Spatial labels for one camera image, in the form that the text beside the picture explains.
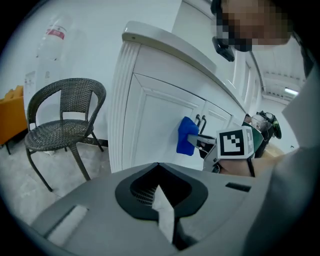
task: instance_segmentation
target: cabinet handle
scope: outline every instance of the cabinet handle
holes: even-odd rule
[[[204,131],[205,127],[206,127],[206,124],[207,124],[207,120],[206,120],[206,116],[203,115],[202,116],[202,120],[204,120],[204,125],[202,126],[202,129],[200,131],[200,134],[202,134],[202,132]]]
[[[195,119],[198,119],[198,120],[199,120],[198,124],[196,125],[196,126],[199,127],[199,126],[200,126],[200,123],[201,123],[200,115],[197,114],[196,117],[195,117]]]

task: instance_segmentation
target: wicker chair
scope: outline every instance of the wicker chair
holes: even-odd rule
[[[61,91],[60,120],[50,121],[37,126],[36,114],[39,106],[45,99],[58,91]],[[92,92],[96,94],[98,102],[90,120],[88,121]],[[28,134],[24,139],[26,154],[32,168],[50,192],[52,192],[52,188],[48,185],[35,166],[31,158],[31,154],[37,151],[54,151],[62,148],[67,151],[68,147],[70,148],[84,178],[89,181],[90,177],[80,158],[76,143],[81,142],[84,138],[92,134],[93,139],[99,146],[100,150],[102,152],[104,151],[93,132],[93,124],[105,99],[105,87],[95,80],[86,78],[69,78],[53,82],[40,89],[31,98],[26,114],[28,127]],[[85,113],[84,120],[63,119],[63,112]],[[30,130],[30,124],[35,124],[35,128]]]

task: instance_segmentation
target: ceiling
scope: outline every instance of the ceiling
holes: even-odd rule
[[[263,94],[284,101],[294,96],[285,88],[299,92],[306,81],[304,62],[298,42],[291,38],[286,45],[253,51],[263,81]]]

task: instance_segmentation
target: blue cloth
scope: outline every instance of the blue cloth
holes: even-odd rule
[[[178,144],[176,145],[176,152],[192,156],[195,151],[195,146],[188,141],[188,135],[198,135],[199,128],[196,124],[187,116],[185,116],[178,128]]]

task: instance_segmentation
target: bottle label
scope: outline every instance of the bottle label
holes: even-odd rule
[[[57,36],[62,40],[65,38],[65,34],[62,31],[58,31],[56,29],[47,29],[46,34],[51,36]]]

